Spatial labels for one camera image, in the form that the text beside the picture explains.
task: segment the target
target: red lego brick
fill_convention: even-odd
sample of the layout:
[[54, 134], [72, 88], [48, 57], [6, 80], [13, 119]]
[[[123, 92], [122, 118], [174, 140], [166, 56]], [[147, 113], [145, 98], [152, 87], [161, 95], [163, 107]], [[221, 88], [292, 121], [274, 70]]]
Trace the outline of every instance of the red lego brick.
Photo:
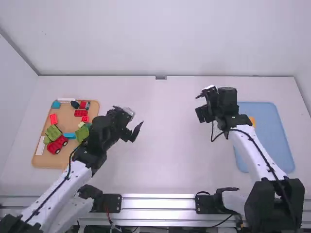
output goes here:
[[74, 116], [75, 117], [87, 116], [87, 110], [76, 110], [74, 111]]
[[50, 115], [51, 125], [56, 125], [58, 123], [56, 113]]
[[89, 120], [88, 116], [83, 116], [81, 119], [82, 122], [88, 122], [88, 120]]
[[79, 108], [85, 109], [86, 108], [86, 102], [81, 101]]

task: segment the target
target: toy car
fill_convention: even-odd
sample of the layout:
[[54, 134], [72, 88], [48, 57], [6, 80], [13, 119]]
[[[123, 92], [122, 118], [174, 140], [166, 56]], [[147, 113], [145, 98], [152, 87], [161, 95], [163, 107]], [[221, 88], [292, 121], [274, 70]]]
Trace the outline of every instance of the toy car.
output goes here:
[[52, 154], [58, 154], [61, 148], [67, 144], [68, 138], [64, 137], [63, 135], [60, 135], [58, 139], [56, 139], [54, 142], [50, 142], [47, 145], [47, 150]]

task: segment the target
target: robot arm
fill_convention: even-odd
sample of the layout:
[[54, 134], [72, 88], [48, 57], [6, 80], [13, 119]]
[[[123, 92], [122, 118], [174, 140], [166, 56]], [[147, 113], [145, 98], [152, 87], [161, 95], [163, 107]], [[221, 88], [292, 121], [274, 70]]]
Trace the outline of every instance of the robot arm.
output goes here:
[[305, 188], [299, 179], [289, 179], [269, 156], [256, 136], [247, 115], [239, 114], [237, 90], [211, 85], [197, 98], [207, 103], [195, 109], [200, 123], [216, 121], [226, 139], [232, 140], [247, 164], [254, 184], [248, 197], [238, 188], [214, 194], [222, 210], [245, 215], [254, 232], [296, 230], [301, 225]]
[[72, 197], [106, 161], [107, 150], [120, 138], [134, 142], [143, 124], [133, 131], [127, 129], [135, 113], [129, 108], [113, 107], [105, 116], [93, 119], [89, 136], [70, 154], [69, 165], [60, 178], [21, 215], [6, 215], [0, 221], [1, 233], [60, 233], [81, 213], [90, 211], [92, 198]]

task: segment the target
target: wooden board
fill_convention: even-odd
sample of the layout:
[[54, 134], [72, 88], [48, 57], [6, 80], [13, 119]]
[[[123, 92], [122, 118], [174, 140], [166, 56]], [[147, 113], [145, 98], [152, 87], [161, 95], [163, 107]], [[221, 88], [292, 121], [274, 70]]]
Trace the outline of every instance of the wooden board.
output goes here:
[[[99, 103], [95, 100], [90, 100], [91, 105], [88, 110], [89, 122], [92, 122], [93, 118], [98, 115], [99, 111]], [[42, 129], [41, 136], [45, 136], [46, 129], [51, 125], [50, 122], [50, 114], [57, 114], [58, 124], [57, 127], [63, 133], [74, 133], [79, 129], [78, 124], [81, 122], [81, 117], [75, 117], [74, 114], [75, 109], [71, 106], [70, 103], [62, 103], [59, 109], [51, 108], [47, 119], [45, 121], [44, 127]], [[69, 139], [68, 144], [63, 146], [61, 151], [58, 154], [50, 153], [46, 146], [44, 147], [42, 155], [36, 155], [37, 147], [34, 151], [34, 156], [32, 159], [32, 164], [34, 167], [40, 168], [58, 168], [65, 169], [68, 165], [69, 155], [74, 148], [79, 145], [76, 139]]]

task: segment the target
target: blue placemat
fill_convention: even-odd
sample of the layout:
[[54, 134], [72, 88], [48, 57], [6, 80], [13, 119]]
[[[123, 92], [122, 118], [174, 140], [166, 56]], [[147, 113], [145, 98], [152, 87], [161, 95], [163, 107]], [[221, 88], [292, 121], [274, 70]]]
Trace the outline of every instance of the blue placemat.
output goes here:
[[[240, 114], [255, 119], [257, 137], [275, 163], [286, 173], [293, 172], [294, 160], [276, 106], [270, 102], [238, 102], [238, 105]], [[238, 150], [234, 148], [234, 152], [239, 170], [248, 172]]]

